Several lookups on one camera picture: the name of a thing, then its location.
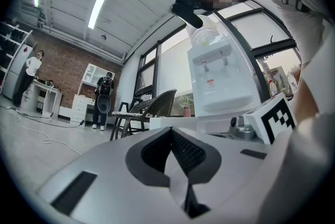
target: black outfit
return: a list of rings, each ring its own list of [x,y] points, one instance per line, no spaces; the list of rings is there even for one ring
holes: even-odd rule
[[[27,74],[27,72],[25,72],[23,79],[21,81],[20,87],[18,91],[15,93],[15,95],[13,96],[13,103],[15,106],[17,107],[20,106],[22,95],[28,89],[33,79],[34,79],[34,76],[30,76]]]
[[[101,85],[103,83],[103,81],[106,80],[106,77],[101,77],[99,79],[99,81],[97,82],[97,85]],[[114,88],[114,81],[111,82],[111,85],[110,85],[111,89]],[[100,119],[100,125],[101,126],[104,126],[105,123],[106,123],[106,119],[107,119],[107,114],[106,113],[101,113],[99,108],[98,108],[98,95],[99,93],[97,92],[96,93],[96,96],[95,96],[95,102],[94,102],[94,110],[93,110],[93,124],[94,125],[97,125],[98,124],[98,119],[99,119],[99,114],[101,115],[101,119]]]

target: white shirt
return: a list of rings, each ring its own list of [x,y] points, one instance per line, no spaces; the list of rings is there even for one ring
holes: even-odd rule
[[[26,72],[29,76],[35,76],[37,70],[40,68],[42,62],[35,57],[27,59],[26,61]]]
[[[302,63],[311,61],[322,44],[322,22],[325,17],[331,18],[324,0],[301,0],[314,11],[312,14],[299,12],[292,5],[284,5],[282,0],[272,1],[277,5],[283,23],[297,43]]]

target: pants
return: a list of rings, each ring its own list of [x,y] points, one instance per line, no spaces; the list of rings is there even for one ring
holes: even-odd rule
[[[21,104],[22,95],[28,89],[33,79],[34,76],[30,76],[25,72],[20,87],[13,96],[13,103],[15,106],[19,106]]]
[[[94,125],[98,124],[99,114],[101,114],[100,125],[104,126],[105,123],[106,123],[107,114],[100,112],[100,110],[98,108],[98,97],[95,97],[94,111],[93,111],[93,124]]]

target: white cable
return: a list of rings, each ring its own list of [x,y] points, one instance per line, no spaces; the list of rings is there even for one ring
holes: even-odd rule
[[[52,141],[53,141],[53,142],[57,142],[57,143],[61,143],[61,144],[65,145],[65,146],[67,146],[69,149],[73,150],[74,152],[78,153],[79,155],[82,155],[81,153],[77,152],[75,149],[72,149],[68,144],[66,144],[66,143],[64,143],[64,142],[62,142],[62,141],[58,141],[58,140],[50,139],[48,135],[44,134],[44,133],[41,132],[41,131],[32,130],[32,129],[29,129],[29,128],[26,128],[26,127],[23,127],[23,126],[19,126],[19,127],[23,128],[23,129],[26,129],[26,130],[28,130],[28,131],[32,131],[32,132],[36,132],[36,133],[40,133],[40,134],[42,134],[42,135],[45,135],[48,139],[44,139],[44,140],[42,140],[42,143],[43,143],[43,144],[51,144]]]

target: wicker chair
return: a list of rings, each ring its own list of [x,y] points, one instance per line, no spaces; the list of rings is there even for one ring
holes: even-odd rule
[[[112,112],[111,115],[116,117],[115,123],[117,123],[118,121],[118,124],[115,124],[110,136],[110,140],[113,140],[114,133],[118,132],[122,119],[125,119],[126,121],[122,130],[121,138],[132,135],[132,128],[130,125],[130,122],[132,120],[140,121],[141,131],[145,131],[144,123],[149,122],[150,118],[155,116],[169,117],[172,109],[174,95],[176,94],[176,92],[176,89],[166,91],[160,94],[158,97],[136,104],[135,106],[133,106],[133,108],[130,109],[129,112],[126,113],[123,111]]]

